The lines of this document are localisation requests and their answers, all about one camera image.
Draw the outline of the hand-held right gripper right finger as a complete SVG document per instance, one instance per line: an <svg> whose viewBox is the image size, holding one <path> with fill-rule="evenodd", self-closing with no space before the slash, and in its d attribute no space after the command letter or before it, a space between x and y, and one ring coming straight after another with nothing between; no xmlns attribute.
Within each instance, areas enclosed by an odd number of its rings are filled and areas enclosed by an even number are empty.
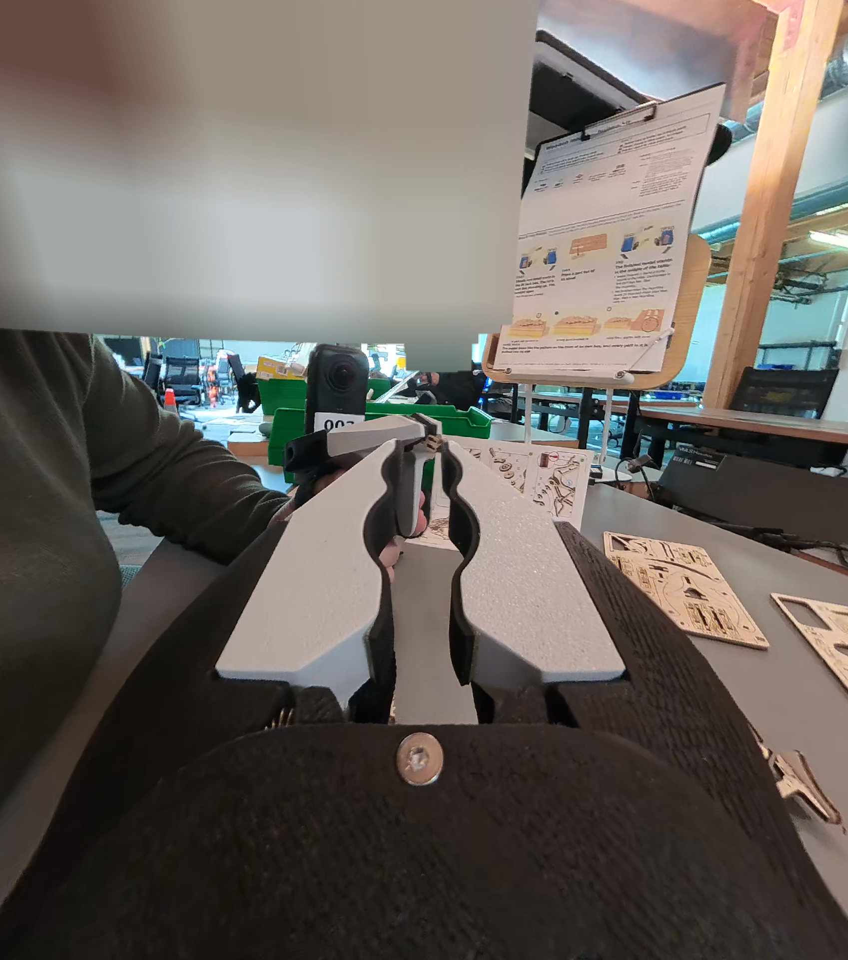
<svg viewBox="0 0 848 960"><path fill-rule="evenodd" d="M440 476L461 555L451 585L450 654L478 710L493 695L626 677L621 653L574 559L573 525L552 520L455 440Z"/></svg>

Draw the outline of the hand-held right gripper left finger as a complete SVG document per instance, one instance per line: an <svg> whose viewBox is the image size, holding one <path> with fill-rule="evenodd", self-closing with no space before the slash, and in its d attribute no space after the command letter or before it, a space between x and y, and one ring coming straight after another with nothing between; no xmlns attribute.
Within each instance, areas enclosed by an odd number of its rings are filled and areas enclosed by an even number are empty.
<svg viewBox="0 0 848 960"><path fill-rule="evenodd" d="M395 685L390 578L402 444L391 438L294 510L215 664L229 680L325 688L387 714Z"/></svg>

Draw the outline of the person's left forearm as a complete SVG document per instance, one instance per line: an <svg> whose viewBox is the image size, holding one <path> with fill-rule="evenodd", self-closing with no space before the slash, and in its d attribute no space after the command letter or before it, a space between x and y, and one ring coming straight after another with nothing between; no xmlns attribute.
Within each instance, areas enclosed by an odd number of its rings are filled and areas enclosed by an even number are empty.
<svg viewBox="0 0 848 960"><path fill-rule="evenodd" d="M83 423L97 509L228 564L292 512L289 497L188 421L91 340Z"/></svg>

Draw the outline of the person's left hand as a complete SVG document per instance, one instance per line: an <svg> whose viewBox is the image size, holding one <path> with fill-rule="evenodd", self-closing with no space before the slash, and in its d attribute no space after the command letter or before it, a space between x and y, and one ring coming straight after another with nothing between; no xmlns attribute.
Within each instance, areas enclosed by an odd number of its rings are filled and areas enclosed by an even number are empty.
<svg viewBox="0 0 848 960"><path fill-rule="evenodd" d="M417 511L417 522L414 528L414 532L411 535L411 538L417 538L423 534L428 527L428 518L426 516L425 507L429 505L429 501L425 492L419 494L418 502L418 511ZM274 513L274 516L271 518L270 522L267 524L267 530L275 528L278 523L287 522L291 514L295 509L294 502L289 499L287 502ZM394 539L384 547L380 555L380 561L387 572L390 582L394 581L394 567L401 558L404 552L404 544L406 539L400 535L395 535Z"/></svg>

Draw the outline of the large green plastic bin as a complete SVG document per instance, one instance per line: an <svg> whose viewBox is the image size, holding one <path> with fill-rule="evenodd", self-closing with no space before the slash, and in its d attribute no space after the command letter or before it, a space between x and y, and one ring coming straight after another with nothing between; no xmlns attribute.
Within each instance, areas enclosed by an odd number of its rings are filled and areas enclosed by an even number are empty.
<svg viewBox="0 0 848 960"><path fill-rule="evenodd" d="M490 438L492 418L475 407L459 411L454 406L441 404L407 404L371 402L366 405L365 418L378 419L387 415L422 413L440 421L442 432L448 436L487 440ZM281 467L286 444L306 434L306 414L302 406L291 407L282 402L273 414L268 443L267 462Z"/></svg>

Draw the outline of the white instruction booklet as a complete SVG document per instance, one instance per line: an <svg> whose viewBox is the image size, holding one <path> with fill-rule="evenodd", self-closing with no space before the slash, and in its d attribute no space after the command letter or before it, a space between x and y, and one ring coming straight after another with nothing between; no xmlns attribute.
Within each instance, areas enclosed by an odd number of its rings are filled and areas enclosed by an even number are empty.
<svg viewBox="0 0 848 960"><path fill-rule="evenodd" d="M480 520L497 510L506 522L514 522L522 503L524 511L533 507L555 522L580 528L592 452L491 438L451 441L475 462L475 468L465 467L460 495L476 496L471 504Z"/></svg>

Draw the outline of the white clipboard stand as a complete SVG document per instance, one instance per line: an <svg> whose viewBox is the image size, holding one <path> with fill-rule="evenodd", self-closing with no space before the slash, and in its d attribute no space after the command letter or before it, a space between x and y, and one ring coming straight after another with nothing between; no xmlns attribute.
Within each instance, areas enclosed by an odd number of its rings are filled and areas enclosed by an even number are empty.
<svg viewBox="0 0 848 960"><path fill-rule="evenodd" d="M558 396L543 394L541 403L562 403L568 418L576 414L576 445L584 449L591 421L602 420L601 447L597 462L603 466L607 457L611 420L614 414L620 414L625 416L620 456L626 458L632 455L637 437L635 423L639 415L641 396L662 385L661 373L635 374L627 369L607 366L582 369L521 366L516 361L502 358L500 340L497 333L488 336L481 366L491 380L513 386L511 421L518 421L518 404L522 402L527 444L530 444L531 439L535 387L564 387L569 390L568 393Z"/></svg>

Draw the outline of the black equipment case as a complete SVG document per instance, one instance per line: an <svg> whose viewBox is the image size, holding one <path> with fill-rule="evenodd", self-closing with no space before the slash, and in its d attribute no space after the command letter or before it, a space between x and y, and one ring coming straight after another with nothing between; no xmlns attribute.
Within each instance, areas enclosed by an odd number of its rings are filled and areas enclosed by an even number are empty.
<svg viewBox="0 0 848 960"><path fill-rule="evenodd" d="M711 519L848 537L848 478L680 444L657 500Z"/></svg>

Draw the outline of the printed instruction sheet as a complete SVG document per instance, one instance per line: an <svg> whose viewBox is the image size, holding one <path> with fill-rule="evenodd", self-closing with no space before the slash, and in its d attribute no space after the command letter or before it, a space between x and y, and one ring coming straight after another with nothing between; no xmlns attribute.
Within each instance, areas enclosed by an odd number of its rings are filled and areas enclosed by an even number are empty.
<svg viewBox="0 0 848 960"><path fill-rule="evenodd" d="M495 370L522 382L662 370L725 87L646 103L538 147Z"/></svg>

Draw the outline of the person's torso in olive sweater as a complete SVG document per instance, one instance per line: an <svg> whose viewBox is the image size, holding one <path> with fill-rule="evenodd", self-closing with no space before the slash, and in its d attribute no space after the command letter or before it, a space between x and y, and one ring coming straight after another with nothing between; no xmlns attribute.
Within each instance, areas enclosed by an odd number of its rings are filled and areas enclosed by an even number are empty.
<svg viewBox="0 0 848 960"><path fill-rule="evenodd" d="M119 602L89 421L122 372L87 334L0 329L0 807L81 690Z"/></svg>

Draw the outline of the background wooden desk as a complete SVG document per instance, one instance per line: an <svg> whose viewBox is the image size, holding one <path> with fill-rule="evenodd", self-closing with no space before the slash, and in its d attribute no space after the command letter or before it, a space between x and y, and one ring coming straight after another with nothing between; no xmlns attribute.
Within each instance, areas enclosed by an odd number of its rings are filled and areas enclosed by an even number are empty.
<svg viewBox="0 0 848 960"><path fill-rule="evenodd" d="M696 428L729 429L748 434L798 438L848 449L848 422L708 407L652 409L641 406L643 421Z"/></svg>

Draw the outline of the black mesh office chair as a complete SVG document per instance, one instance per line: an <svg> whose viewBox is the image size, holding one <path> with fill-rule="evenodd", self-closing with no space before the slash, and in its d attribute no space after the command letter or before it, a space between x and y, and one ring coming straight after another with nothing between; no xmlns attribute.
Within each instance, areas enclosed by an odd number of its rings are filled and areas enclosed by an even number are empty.
<svg viewBox="0 0 848 960"><path fill-rule="evenodd" d="M822 419L838 370L748 366L729 404L739 412Z"/></svg>

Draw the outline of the wooden model frame assembly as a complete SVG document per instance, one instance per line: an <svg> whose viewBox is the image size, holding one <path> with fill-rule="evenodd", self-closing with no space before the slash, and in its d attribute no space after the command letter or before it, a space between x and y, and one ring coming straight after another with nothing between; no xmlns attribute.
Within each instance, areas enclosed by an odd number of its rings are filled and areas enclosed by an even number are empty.
<svg viewBox="0 0 848 960"><path fill-rule="evenodd" d="M805 756L799 750L773 750L754 727L751 730L782 799L796 800L821 821L844 829L842 814L821 789Z"/></svg>

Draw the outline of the plain wooden post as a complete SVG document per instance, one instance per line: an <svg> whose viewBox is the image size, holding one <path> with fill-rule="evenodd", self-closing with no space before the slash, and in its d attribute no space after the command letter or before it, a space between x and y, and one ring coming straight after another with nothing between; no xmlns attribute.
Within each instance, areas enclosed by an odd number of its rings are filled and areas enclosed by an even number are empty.
<svg viewBox="0 0 848 960"><path fill-rule="evenodd" d="M755 358L842 1L765 2L778 23L766 98L703 394L727 409Z"/></svg>

